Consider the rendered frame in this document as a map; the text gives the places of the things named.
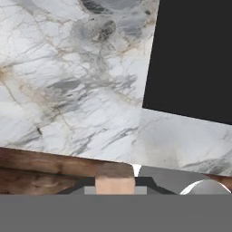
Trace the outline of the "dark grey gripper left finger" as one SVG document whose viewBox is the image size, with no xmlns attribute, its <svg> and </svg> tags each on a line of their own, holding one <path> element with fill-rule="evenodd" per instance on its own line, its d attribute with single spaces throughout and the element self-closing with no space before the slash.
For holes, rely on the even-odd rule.
<svg viewBox="0 0 232 232">
<path fill-rule="evenodd" d="M 85 194 L 87 187 L 95 189 L 95 178 L 80 178 L 73 186 L 59 192 L 59 195 Z"/>
</svg>

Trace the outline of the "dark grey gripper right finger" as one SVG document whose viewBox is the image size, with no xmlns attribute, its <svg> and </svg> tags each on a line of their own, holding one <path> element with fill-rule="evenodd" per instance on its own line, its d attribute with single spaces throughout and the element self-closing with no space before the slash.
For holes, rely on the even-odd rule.
<svg viewBox="0 0 232 232">
<path fill-rule="evenodd" d="M 174 192 L 158 186 L 152 177 L 137 177 L 135 179 L 136 188 L 143 188 L 147 191 L 148 195 L 151 194 L 164 194 L 174 195 Z"/>
</svg>

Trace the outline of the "tan sugar cube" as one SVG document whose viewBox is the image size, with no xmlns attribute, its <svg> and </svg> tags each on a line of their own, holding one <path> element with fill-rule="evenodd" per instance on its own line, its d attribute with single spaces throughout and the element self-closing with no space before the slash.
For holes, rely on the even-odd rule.
<svg viewBox="0 0 232 232">
<path fill-rule="evenodd" d="M 133 167 L 125 163 L 104 163 L 95 176 L 96 193 L 100 195 L 131 195 L 135 192 Z"/>
</svg>

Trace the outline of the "brown wooden cupboard front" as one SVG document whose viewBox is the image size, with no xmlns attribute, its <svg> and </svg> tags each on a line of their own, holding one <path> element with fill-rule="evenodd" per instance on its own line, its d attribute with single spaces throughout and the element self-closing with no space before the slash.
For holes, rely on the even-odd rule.
<svg viewBox="0 0 232 232">
<path fill-rule="evenodd" d="M 80 178 L 95 178 L 104 163 L 121 162 L 0 148 L 0 194 L 56 194 Z"/>
<path fill-rule="evenodd" d="M 230 191 L 232 191 L 232 177 L 224 177 L 219 175 L 207 174 L 207 177 L 213 179 L 225 187 L 227 187 Z"/>
</svg>

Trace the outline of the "white round thing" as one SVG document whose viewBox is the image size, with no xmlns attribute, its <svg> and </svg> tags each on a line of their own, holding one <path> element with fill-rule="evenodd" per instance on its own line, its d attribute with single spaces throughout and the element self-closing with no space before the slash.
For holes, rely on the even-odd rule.
<svg viewBox="0 0 232 232">
<path fill-rule="evenodd" d="M 188 185 L 180 192 L 180 195 L 221 195 L 230 193 L 231 191 L 225 185 L 215 180 L 202 179 Z"/>
</svg>

